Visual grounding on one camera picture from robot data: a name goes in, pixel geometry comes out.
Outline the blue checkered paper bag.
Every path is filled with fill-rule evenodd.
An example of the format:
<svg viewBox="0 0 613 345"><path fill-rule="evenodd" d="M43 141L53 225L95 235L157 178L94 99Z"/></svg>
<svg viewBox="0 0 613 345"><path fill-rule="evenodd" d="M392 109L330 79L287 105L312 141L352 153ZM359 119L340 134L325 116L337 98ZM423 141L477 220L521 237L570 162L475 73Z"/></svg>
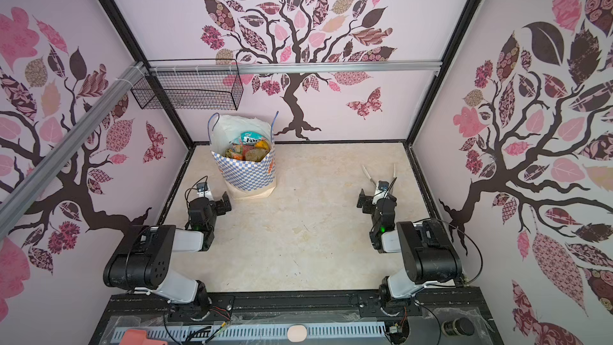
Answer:
<svg viewBox="0 0 613 345"><path fill-rule="evenodd" d="M276 151L272 122L258 118L215 113L207 124L213 159L227 185L228 193L236 200L262 199L271 196L276 188ZM271 149L260 162L236 161L224 157L232 144L240 144L243 132L253 131L265 137Z"/></svg>

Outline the yellow snack packet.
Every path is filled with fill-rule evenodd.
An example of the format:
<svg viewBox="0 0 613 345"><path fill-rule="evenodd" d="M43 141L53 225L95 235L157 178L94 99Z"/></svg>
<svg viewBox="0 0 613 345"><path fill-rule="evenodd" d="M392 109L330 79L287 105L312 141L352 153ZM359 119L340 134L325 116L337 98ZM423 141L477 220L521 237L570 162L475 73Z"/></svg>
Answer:
<svg viewBox="0 0 613 345"><path fill-rule="evenodd" d="M255 143L254 147L256 149L262 149L262 150L267 150L267 151L269 151L271 149L271 146L270 146L269 142L266 141L266 140L261 140L261 141Z"/></svg>

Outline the gold candy bag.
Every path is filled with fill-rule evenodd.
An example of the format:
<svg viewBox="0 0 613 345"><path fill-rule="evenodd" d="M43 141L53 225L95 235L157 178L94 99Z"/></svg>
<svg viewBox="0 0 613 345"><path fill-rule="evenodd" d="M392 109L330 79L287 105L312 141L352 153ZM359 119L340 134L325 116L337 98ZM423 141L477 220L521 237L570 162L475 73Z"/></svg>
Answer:
<svg viewBox="0 0 613 345"><path fill-rule="evenodd" d="M269 148L260 143L256 145L232 144L223 156L236 161L260 162L268 153L270 153Z"/></svg>

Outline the teal snack packet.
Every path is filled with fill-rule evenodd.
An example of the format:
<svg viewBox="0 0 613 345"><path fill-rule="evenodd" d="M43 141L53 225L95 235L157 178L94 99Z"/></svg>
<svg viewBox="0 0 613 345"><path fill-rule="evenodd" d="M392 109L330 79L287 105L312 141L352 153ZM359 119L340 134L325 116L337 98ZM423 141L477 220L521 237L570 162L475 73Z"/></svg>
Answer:
<svg viewBox="0 0 613 345"><path fill-rule="evenodd" d="M243 132L239 136L239 143L241 143L241 145L256 145L264 139L265 137L263 137L261 134L253 131L247 131Z"/></svg>

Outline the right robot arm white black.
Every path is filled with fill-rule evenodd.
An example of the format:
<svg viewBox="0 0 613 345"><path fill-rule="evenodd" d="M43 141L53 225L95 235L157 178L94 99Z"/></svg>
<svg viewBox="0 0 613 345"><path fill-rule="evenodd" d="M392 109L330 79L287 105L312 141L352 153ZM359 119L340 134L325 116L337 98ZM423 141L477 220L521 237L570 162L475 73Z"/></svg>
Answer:
<svg viewBox="0 0 613 345"><path fill-rule="evenodd" d="M395 220L397 199L378 190L368 196L361 191L357 207L371 218L369 239L377 252L398 253L402 267L386 276L378 289L379 308L385 316L398 316L419 292L463 276L461 260L443 223Z"/></svg>

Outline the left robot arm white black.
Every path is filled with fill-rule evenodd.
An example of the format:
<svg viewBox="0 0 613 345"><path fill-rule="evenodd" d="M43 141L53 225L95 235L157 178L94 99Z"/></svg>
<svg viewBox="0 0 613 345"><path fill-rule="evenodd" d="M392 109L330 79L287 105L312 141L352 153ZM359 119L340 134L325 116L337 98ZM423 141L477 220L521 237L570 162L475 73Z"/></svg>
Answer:
<svg viewBox="0 0 613 345"><path fill-rule="evenodd" d="M109 288L154 294L169 303L186 305L204 313L212 301L204 283L171 268L172 255L207 252L215 240L217 217L231 211L227 193L217 201L208 193L188 203L188 228L175 225L136 225L118 244L103 271Z"/></svg>

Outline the beige round sticker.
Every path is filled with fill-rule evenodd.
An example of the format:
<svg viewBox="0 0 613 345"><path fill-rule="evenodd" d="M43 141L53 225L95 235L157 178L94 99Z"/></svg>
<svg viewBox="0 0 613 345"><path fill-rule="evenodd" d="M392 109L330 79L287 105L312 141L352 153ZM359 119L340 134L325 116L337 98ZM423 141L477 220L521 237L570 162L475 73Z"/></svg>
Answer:
<svg viewBox="0 0 613 345"><path fill-rule="evenodd" d="M303 325L293 325L287 329L287 339L291 343L302 343L308 337L308 330Z"/></svg>

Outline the black round knob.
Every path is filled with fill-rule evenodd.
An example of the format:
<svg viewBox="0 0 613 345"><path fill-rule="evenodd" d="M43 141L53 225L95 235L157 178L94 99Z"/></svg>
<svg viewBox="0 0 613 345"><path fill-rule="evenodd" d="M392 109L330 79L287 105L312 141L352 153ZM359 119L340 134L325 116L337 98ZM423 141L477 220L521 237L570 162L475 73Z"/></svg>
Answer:
<svg viewBox="0 0 613 345"><path fill-rule="evenodd" d="M448 337L464 336L470 337L475 333L473 322L465 317L448 320L441 325L442 333Z"/></svg>

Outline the red object at base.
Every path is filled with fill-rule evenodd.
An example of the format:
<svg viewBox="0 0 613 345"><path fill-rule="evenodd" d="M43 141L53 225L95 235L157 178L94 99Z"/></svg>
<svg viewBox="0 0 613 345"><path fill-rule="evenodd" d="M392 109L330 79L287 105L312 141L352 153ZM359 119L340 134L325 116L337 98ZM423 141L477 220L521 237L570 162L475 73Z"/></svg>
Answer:
<svg viewBox="0 0 613 345"><path fill-rule="evenodd" d="M146 331L129 329L124 333L119 345L168 345L168 342L150 339Z"/></svg>

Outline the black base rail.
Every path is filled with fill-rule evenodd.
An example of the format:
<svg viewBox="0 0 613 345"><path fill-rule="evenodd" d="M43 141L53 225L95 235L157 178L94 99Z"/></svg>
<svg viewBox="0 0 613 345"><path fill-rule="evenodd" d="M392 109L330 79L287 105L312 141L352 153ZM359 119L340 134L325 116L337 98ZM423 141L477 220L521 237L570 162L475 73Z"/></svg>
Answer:
<svg viewBox="0 0 613 345"><path fill-rule="evenodd" d="M209 296L212 309L204 313L186 305L169 303L153 295L125 294L110 298L92 334L91 344L119 344L129 329L148 326L238 324L321 324L380 322L384 339L305 340L306 344L501 344L492 314L477 287L432 288L419 292L398 316L385 316L379 308L378 290L314 292L217 292ZM448 337L443 322L465 317L475 326L470 337ZM289 340L231 342L207 340L168 344L289 344Z"/></svg>

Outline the aluminium rail back wall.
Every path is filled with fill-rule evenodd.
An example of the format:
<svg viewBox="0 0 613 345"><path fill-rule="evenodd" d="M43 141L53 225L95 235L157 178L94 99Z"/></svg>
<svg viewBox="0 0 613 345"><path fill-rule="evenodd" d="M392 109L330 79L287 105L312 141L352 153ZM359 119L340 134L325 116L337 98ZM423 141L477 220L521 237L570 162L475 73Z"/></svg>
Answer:
<svg viewBox="0 0 613 345"><path fill-rule="evenodd" d="M163 65L152 65L148 71L161 73L236 73L236 74L274 74L274 73L338 73L338 72L396 72L427 71L438 72L442 68L439 61L384 61L384 62L316 62L316 63L279 63L279 64L215 64L179 65L163 61Z"/></svg>

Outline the aluminium rail wall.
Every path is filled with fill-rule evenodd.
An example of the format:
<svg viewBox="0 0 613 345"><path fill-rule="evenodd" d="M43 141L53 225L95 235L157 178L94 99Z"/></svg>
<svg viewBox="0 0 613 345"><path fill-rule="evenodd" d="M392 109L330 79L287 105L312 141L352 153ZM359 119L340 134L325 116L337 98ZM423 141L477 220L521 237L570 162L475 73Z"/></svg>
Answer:
<svg viewBox="0 0 613 345"><path fill-rule="evenodd" d="M85 143L89 134L99 126L105 115L121 100L132 87L142 79L147 69L142 62L134 62L117 78L97 101L92 109L81 118L35 166L31 175L14 190L1 205L1 237L9 234L14 225L26 214L27 209L61 172L64 165Z"/></svg>
<svg viewBox="0 0 613 345"><path fill-rule="evenodd" d="M316 63L279 63L279 64L215 64L179 65L163 61L163 65L152 65L148 71L161 73L236 73L236 74L274 74L274 73L338 73L338 72L396 72L427 71L438 72L442 68L439 61L384 61L384 62L316 62Z"/></svg>

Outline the aluminium rail left wall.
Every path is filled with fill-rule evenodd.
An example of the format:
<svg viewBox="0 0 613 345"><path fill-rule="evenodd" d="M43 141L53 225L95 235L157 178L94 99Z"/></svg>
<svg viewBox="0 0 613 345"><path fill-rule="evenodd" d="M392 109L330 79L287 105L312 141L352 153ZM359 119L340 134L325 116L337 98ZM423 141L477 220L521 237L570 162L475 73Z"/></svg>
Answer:
<svg viewBox="0 0 613 345"><path fill-rule="evenodd" d="M64 165L85 143L89 134L99 126L105 115L121 100L132 87L142 79L147 69L142 62L134 62L117 78L97 101L92 109L81 118L35 166L31 175L14 190L1 205L1 237L9 234L14 225L26 214L27 209L61 172Z"/></svg>

